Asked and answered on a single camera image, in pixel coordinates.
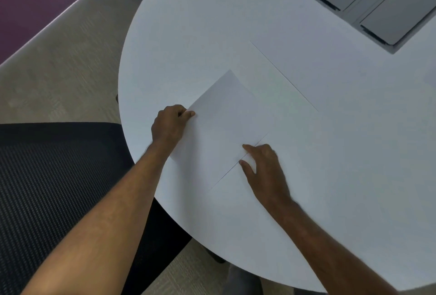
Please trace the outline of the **person's left hand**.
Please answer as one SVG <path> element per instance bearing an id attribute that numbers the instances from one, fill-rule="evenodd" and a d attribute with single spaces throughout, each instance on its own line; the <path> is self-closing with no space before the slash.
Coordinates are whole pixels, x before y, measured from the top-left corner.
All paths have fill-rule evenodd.
<path id="1" fill-rule="evenodd" d="M 169 105 L 160 110 L 151 127 L 153 143 L 170 154 L 181 140 L 188 121 L 183 113 L 187 109 L 182 105 Z"/>

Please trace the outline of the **person's right forearm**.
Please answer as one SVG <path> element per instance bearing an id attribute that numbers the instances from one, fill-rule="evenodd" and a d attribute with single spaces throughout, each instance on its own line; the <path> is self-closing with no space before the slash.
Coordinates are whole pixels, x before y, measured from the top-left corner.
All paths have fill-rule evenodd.
<path id="1" fill-rule="evenodd" d="M 304 256 L 328 295 L 399 295 L 292 199 L 271 201 L 264 207 Z"/>

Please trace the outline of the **white paper sheet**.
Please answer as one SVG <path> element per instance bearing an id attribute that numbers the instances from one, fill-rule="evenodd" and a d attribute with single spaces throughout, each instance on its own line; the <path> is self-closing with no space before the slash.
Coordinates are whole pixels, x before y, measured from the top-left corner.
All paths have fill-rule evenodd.
<path id="1" fill-rule="evenodd" d="M 246 156 L 243 144 L 268 143 L 291 188 L 325 173 L 318 110 L 252 43 L 231 49 L 226 72 L 190 106 L 196 115 L 165 167 L 162 192 L 204 195 Z"/>

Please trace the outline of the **person's left forearm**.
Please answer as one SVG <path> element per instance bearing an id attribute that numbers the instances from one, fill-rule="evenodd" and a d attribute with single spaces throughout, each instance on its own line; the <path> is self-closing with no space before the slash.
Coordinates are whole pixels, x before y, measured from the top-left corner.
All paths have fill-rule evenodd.
<path id="1" fill-rule="evenodd" d="M 49 254 L 20 295 L 121 295 L 174 147 L 154 140 Z"/>

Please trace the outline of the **black mesh office chair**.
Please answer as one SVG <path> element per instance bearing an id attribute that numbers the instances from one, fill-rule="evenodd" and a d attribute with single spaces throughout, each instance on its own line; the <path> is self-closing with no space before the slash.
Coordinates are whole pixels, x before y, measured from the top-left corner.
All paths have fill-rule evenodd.
<path id="1" fill-rule="evenodd" d="M 0 295 L 20 295 L 133 165 L 118 123 L 0 124 Z"/>

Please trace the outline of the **dark table base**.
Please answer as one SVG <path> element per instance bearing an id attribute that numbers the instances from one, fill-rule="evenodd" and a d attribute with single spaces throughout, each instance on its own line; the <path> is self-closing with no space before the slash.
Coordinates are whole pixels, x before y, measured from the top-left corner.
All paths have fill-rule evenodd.
<path id="1" fill-rule="evenodd" d="M 208 255 L 218 264 L 225 264 L 227 263 L 227 261 L 225 259 L 222 259 L 220 256 L 218 256 L 217 254 L 215 254 L 214 252 L 210 251 L 209 249 L 207 249 L 206 247 L 204 247 L 204 249 L 206 250 L 206 252 L 208 253 Z"/>

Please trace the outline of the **person's right hand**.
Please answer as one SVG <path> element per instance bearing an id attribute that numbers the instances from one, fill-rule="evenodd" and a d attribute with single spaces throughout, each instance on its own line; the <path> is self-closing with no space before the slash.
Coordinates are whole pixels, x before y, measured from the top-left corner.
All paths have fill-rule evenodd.
<path id="1" fill-rule="evenodd" d="M 255 176 L 246 178 L 256 199 L 271 216 L 280 215 L 293 199 L 276 152 L 269 144 L 243 144 L 243 149 L 255 162 Z"/>

